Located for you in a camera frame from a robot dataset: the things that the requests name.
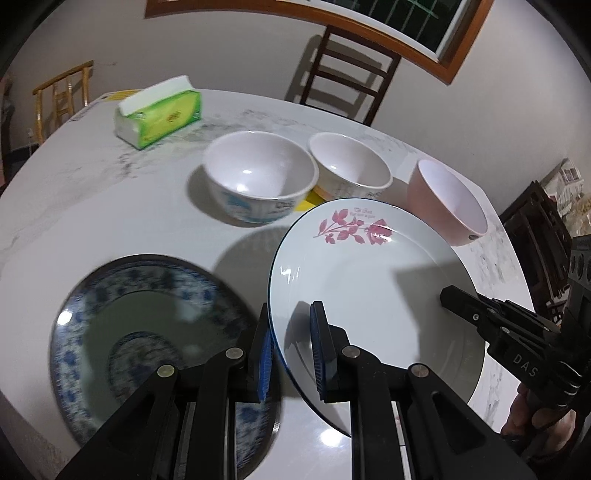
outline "wooden chair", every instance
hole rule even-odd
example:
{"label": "wooden chair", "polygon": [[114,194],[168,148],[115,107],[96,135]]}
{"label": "wooden chair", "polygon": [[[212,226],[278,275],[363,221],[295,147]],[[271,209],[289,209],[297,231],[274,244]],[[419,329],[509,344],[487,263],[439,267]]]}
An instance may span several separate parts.
{"label": "wooden chair", "polygon": [[[374,65],[370,65],[362,60],[356,59],[356,58],[349,56],[345,53],[334,51],[334,50],[328,48],[327,45],[328,45],[329,38],[331,35],[346,38],[350,41],[353,41],[353,42],[363,45],[367,48],[370,48],[371,50],[375,50],[377,52],[380,52],[381,54],[383,54],[387,57],[390,57],[392,59],[392,61],[390,62],[388,70],[383,71]],[[355,65],[356,67],[367,70],[368,72],[371,72],[377,76],[382,77],[382,83],[380,84],[379,89],[377,91],[372,90],[361,82],[357,82],[355,80],[352,80],[351,78],[337,75],[337,74],[326,71],[326,69],[322,69],[321,65],[320,65],[320,60],[325,55],[329,56],[329,57],[333,57],[333,58],[341,60],[341,61],[344,61],[344,62],[349,63],[351,65]],[[316,53],[316,57],[314,58],[314,62],[312,63],[312,67],[310,69],[310,74],[308,76],[308,80],[306,81],[306,86],[304,87],[304,91],[301,94],[300,104],[311,106],[312,108],[317,108],[318,110],[323,110],[322,108],[318,108],[316,106],[309,105],[308,103],[306,103],[308,101],[308,97],[310,95],[310,90],[312,88],[312,83],[314,82],[314,78],[322,77],[327,80],[331,80],[333,82],[340,83],[341,85],[345,85],[349,88],[357,90],[358,92],[362,92],[366,95],[374,97],[374,101],[371,103],[371,106],[369,107],[369,111],[368,111],[367,115],[365,116],[365,119],[362,122],[364,125],[369,126],[374,121],[375,114],[378,113],[379,106],[381,105],[382,100],[384,99],[384,96],[386,95],[386,90],[388,90],[388,87],[390,86],[390,83],[392,82],[392,78],[394,77],[394,73],[396,73],[396,69],[398,68],[398,64],[400,63],[400,60],[401,60],[401,56],[399,54],[397,54],[391,50],[388,50],[387,48],[385,48],[375,42],[372,42],[371,40],[367,40],[366,38],[360,37],[354,33],[351,33],[346,30],[342,30],[340,28],[329,25],[328,27],[326,27],[326,30],[324,31],[324,36],[322,37],[322,40],[320,41],[320,45],[318,46],[318,51]]]}
{"label": "wooden chair", "polygon": [[[10,89],[12,80],[10,75],[5,75],[0,79],[0,130],[4,127],[4,98],[8,94],[8,90]],[[4,184],[6,183],[6,167],[5,167],[5,156],[7,152],[7,146],[5,145],[4,135],[0,132],[0,162],[2,163],[2,168],[0,169],[0,193],[3,191]]]}
{"label": "wooden chair", "polygon": [[[43,135],[43,90],[49,87],[53,87],[53,122],[54,122],[54,129],[57,129],[61,126],[61,117],[66,113],[72,117],[76,111],[74,110],[74,100],[72,98],[72,80],[71,76],[82,72],[82,101],[84,106],[88,106],[88,84],[90,78],[90,70],[94,65],[94,61],[87,61],[82,65],[78,65],[57,77],[53,77],[51,80],[48,80],[45,83],[42,83],[37,88],[33,90],[33,95],[37,97],[35,101],[35,130],[37,134],[37,141],[41,145],[45,141],[45,136]],[[58,83],[62,80],[66,80],[66,90],[63,92],[58,92],[57,87]],[[66,101],[66,107],[60,109],[60,104],[63,101]]]}
{"label": "wooden chair", "polygon": [[567,287],[571,237],[539,182],[532,182],[500,216],[513,244],[536,313],[560,321],[556,308]]}

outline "hand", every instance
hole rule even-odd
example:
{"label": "hand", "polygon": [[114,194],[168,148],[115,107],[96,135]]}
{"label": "hand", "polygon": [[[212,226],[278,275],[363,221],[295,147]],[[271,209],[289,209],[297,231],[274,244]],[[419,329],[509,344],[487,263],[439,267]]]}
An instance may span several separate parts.
{"label": "hand", "polygon": [[[550,408],[541,408],[532,417],[532,412],[527,406],[528,392],[529,389],[524,384],[517,388],[517,396],[511,405],[509,418],[501,429],[502,435],[525,435],[525,427],[530,421],[536,429],[540,429],[556,419],[557,412]],[[562,419],[547,428],[549,437],[543,454],[558,452],[569,441],[574,432],[575,416],[575,412],[570,410]]]}

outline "green tissue box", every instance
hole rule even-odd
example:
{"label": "green tissue box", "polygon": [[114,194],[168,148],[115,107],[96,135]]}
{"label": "green tissue box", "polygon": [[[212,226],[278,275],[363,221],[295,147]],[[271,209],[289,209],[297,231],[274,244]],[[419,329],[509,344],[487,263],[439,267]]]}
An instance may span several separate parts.
{"label": "green tissue box", "polygon": [[187,76],[180,76],[119,103],[115,112],[115,133],[141,150],[197,120],[201,120],[201,94]]}

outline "white table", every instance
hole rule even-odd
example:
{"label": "white table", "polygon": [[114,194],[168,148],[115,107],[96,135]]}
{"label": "white table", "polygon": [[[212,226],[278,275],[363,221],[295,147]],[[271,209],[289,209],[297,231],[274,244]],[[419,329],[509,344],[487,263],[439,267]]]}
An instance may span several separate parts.
{"label": "white table", "polygon": [[[78,450],[51,389],[48,346],[56,313],[96,267],[124,255],[184,258],[214,272],[260,310],[272,256],[299,213],[256,228],[223,222],[195,175],[211,140],[264,130],[306,146],[334,131],[377,152],[398,179],[387,200],[400,203],[404,180],[426,155],[347,119],[293,103],[204,90],[203,120],[136,151],[113,134],[116,102],[98,100],[61,127],[8,186],[0,201],[0,427],[37,476],[53,478]],[[478,292],[532,309],[515,252],[484,192],[458,175],[482,205],[489,233],[456,252]],[[249,264],[239,258],[250,258]],[[350,478],[350,440],[332,429],[284,382],[281,427],[250,478]],[[496,431],[517,380],[487,357],[470,406]]]}

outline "dark wooden chair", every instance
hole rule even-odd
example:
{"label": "dark wooden chair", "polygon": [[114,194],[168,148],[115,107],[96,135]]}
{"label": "dark wooden chair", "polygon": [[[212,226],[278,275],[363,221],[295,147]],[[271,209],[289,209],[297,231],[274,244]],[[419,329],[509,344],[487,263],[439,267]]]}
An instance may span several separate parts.
{"label": "dark wooden chair", "polygon": [[0,162],[2,163],[2,168],[0,168],[0,193],[6,188],[8,180],[7,155],[10,152],[8,127],[14,109],[6,108],[5,100],[8,96],[11,83],[12,81],[8,74],[0,78]]}
{"label": "dark wooden chair", "polygon": [[532,182],[501,221],[523,269],[536,313],[559,322],[560,297],[568,282],[571,237],[556,206]]}
{"label": "dark wooden chair", "polygon": [[[356,59],[350,55],[328,48],[328,42],[331,35],[346,38],[350,41],[370,48],[371,50],[375,50],[387,57],[390,57],[392,60],[390,62],[390,65],[388,66],[388,70],[381,70],[380,68],[374,65],[370,65],[369,63]],[[359,67],[361,69],[367,70],[368,72],[373,73],[374,75],[382,77],[382,82],[378,90],[372,90],[371,88],[364,85],[362,82],[358,82],[344,75],[328,72],[326,69],[323,69],[320,65],[320,60],[324,56],[333,57],[335,59],[349,63],[351,65],[355,65],[356,67]],[[322,77],[327,80],[331,80],[332,82],[345,85],[349,88],[352,88],[354,90],[357,90],[358,92],[364,93],[374,98],[373,102],[371,103],[371,106],[369,107],[369,111],[365,115],[365,119],[362,122],[364,125],[370,126],[374,121],[375,114],[378,113],[378,109],[382,103],[382,100],[384,100],[384,95],[386,95],[386,90],[388,90],[388,87],[392,82],[392,78],[394,77],[394,73],[396,73],[396,69],[398,68],[400,60],[401,56],[399,54],[391,50],[388,50],[387,48],[377,43],[374,43],[371,40],[367,40],[366,38],[360,37],[354,33],[329,25],[328,27],[326,27],[326,30],[324,31],[324,36],[322,37],[320,45],[318,46],[316,57],[314,58],[314,62],[312,62],[312,67],[310,69],[308,80],[306,81],[306,86],[304,87],[304,90],[301,94],[300,103],[302,105],[311,106],[312,108],[317,108],[318,110],[323,110],[322,108],[318,108],[307,103],[314,79],[316,77]]]}

